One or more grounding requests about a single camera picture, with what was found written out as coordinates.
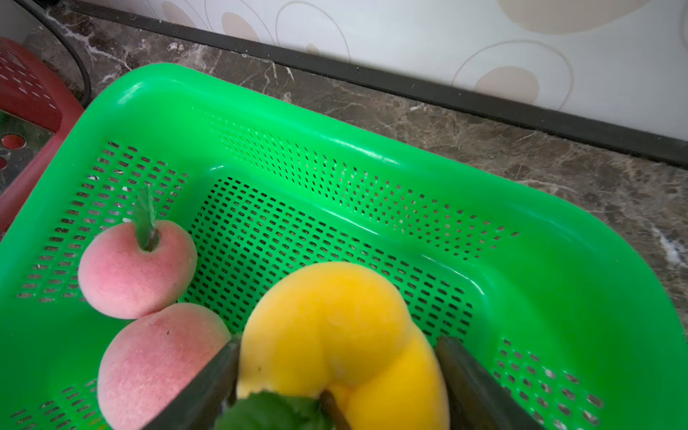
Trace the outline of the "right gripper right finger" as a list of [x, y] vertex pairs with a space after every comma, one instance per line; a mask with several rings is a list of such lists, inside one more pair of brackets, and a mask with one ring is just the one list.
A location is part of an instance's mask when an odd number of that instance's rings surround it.
[[440, 337], [435, 354], [447, 385], [451, 429], [540, 429], [459, 339]]

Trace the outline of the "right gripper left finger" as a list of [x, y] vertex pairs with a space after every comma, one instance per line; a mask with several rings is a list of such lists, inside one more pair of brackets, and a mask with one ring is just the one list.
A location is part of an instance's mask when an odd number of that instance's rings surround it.
[[236, 400], [240, 338], [230, 340], [144, 429], [212, 429]]

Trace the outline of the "pink peach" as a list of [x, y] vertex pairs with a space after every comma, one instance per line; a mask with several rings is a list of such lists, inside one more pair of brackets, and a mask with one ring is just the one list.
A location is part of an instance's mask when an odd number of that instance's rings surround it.
[[114, 429], [142, 429], [230, 341], [208, 308], [177, 303], [127, 325], [109, 344], [97, 380], [97, 399]]
[[172, 305], [189, 286], [197, 265], [195, 242], [177, 223], [156, 218], [145, 186], [133, 218], [104, 230], [84, 251], [78, 282], [100, 313], [133, 320]]

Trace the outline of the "yellow peach front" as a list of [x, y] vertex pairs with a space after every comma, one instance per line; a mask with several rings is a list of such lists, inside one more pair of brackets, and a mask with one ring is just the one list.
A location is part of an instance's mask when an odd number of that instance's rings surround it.
[[241, 337], [238, 399], [329, 392], [354, 429], [446, 429], [446, 384], [400, 292], [354, 263], [316, 263], [275, 284]]

